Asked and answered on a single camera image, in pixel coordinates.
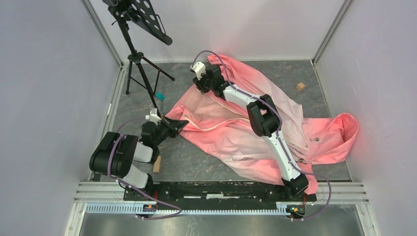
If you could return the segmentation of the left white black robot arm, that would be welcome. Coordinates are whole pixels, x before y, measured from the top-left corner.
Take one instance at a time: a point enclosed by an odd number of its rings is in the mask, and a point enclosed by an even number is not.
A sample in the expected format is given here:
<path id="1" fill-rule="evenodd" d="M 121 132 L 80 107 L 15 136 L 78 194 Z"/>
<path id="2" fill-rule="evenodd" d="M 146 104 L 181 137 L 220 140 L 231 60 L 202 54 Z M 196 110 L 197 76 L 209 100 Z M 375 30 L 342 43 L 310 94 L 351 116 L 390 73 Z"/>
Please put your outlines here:
<path id="1" fill-rule="evenodd" d="M 133 162 L 153 164 L 159 156 L 159 145 L 167 138 L 177 137 L 188 125 L 187 120 L 157 117 L 142 124 L 141 135 L 107 132 L 93 152 L 89 168 L 92 172 L 112 177 L 129 188 L 142 200 L 154 196 L 152 176 L 139 170 Z"/>

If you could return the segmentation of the black perforated music stand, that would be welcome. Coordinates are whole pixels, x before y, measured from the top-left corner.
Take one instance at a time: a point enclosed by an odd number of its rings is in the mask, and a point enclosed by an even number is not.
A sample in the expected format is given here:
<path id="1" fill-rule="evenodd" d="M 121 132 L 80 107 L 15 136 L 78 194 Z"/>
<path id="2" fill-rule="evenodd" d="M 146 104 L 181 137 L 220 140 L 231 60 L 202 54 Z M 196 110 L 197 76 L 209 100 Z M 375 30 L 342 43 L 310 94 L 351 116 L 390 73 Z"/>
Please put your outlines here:
<path id="1" fill-rule="evenodd" d="M 167 46 L 172 44 L 172 38 L 166 34 L 165 28 L 160 22 L 160 17 L 155 13 L 149 0 L 103 0 L 102 2 L 107 5 L 109 13 L 114 17 L 130 50 L 130 54 L 127 57 L 129 64 L 125 94 L 130 94 L 130 84 L 134 81 L 147 90 L 153 107 L 156 109 L 157 114 L 160 115 L 160 111 L 155 101 L 159 76 L 160 74 L 163 74 L 171 81 L 174 81 L 175 78 L 146 58 L 143 52 L 135 49 L 129 34 L 128 22 L 133 22 Z M 150 85 L 149 79 L 144 71 L 142 61 L 147 62 L 157 70 L 157 77 L 153 87 Z"/>

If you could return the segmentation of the pink zip jacket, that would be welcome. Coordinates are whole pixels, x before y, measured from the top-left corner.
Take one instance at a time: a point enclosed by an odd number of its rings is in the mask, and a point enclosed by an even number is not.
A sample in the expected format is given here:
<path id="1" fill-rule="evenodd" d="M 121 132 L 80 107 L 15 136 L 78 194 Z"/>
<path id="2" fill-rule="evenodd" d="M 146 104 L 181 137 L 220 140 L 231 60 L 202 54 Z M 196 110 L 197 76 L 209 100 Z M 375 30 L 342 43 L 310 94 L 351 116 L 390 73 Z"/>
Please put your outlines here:
<path id="1" fill-rule="evenodd" d="M 358 121 L 348 113 L 335 118 L 306 118 L 300 104 L 255 68 L 225 55 L 209 55 L 207 59 L 220 66 L 225 80 L 250 93 L 272 97 L 283 120 L 285 142 L 299 168 L 307 172 L 309 185 L 305 192 L 316 193 L 318 183 L 312 176 L 312 166 L 345 161 L 359 131 Z M 212 92 L 202 94 L 192 85 L 167 117 L 187 120 L 181 135 L 239 176 L 269 184 L 283 183 L 272 150 L 253 132 L 246 109 Z"/>

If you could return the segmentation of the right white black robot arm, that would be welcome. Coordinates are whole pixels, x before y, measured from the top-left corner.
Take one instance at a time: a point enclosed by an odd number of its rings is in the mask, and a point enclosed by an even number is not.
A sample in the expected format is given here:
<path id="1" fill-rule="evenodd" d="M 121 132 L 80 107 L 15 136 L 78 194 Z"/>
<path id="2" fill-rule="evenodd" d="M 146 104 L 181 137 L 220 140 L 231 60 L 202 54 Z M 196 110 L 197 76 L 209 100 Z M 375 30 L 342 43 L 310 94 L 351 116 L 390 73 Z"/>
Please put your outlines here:
<path id="1" fill-rule="evenodd" d="M 268 94 L 262 96 L 245 91 L 223 77 L 220 66 L 196 62 L 190 67 L 195 73 L 193 83 L 202 93 L 213 94 L 232 102 L 248 113 L 253 132 L 262 137 L 272 150 L 284 183 L 284 195 L 291 201 L 298 200 L 308 188 L 306 174 L 300 169 L 287 146 L 282 132 L 282 119 Z"/>

